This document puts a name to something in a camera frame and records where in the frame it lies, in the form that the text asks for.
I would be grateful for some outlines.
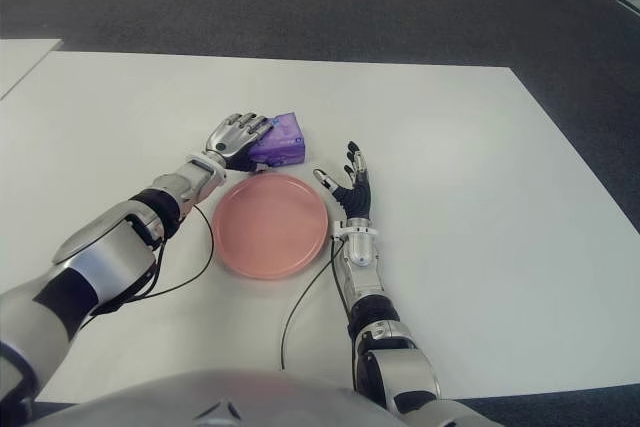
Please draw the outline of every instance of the purple box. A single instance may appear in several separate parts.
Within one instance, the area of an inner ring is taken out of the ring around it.
[[[249,157],[271,167],[304,162],[304,137],[296,114],[278,115],[269,119],[269,122],[273,129],[251,147]]]

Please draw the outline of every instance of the small box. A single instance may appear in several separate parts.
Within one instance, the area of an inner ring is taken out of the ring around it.
[[[251,150],[249,157],[271,167],[301,164],[304,162],[304,137],[296,114],[290,112],[269,119],[271,129]]]

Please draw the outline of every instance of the silver panel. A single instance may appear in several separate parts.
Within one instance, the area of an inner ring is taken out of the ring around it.
[[[51,378],[69,350],[67,331],[60,319],[32,300],[47,279],[48,275],[44,275],[0,296],[2,342],[27,361],[40,388]]]
[[[421,350],[373,350],[370,353],[378,361],[390,412],[398,413],[393,398],[402,392],[426,390],[440,397],[436,374]]]
[[[91,284],[102,304],[138,280],[156,258],[133,230],[121,221],[116,227],[62,265],[74,269]]]
[[[351,390],[285,373],[199,372],[163,379],[72,407],[38,427],[195,425],[401,427]]]
[[[409,412],[403,419],[411,427],[500,427],[475,410],[453,400],[434,400],[420,410]]]

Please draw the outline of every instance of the robot forearm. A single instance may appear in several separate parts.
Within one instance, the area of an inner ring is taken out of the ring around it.
[[[337,222],[337,258],[354,348],[355,389],[411,426],[498,427],[464,405],[440,400],[429,360],[400,321],[378,276],[377,231],[365,218]]]
[[[255,114],[227,118],[203,153],[87,224],[60,246],[47,273],[0,296],[4,412],[42,390],[87,315],[117,310],[153,277],[153,251],[225,181],[225,167],[255,167],[246,154],[271,127],[264,120]]]

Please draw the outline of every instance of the round plate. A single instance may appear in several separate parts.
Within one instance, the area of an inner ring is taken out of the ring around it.
[[[227,267],[254,279],[277,279],[304,268],[322,248],[327,227],[322,198],[284,174],[240,182],[213,214],[218,255]]]

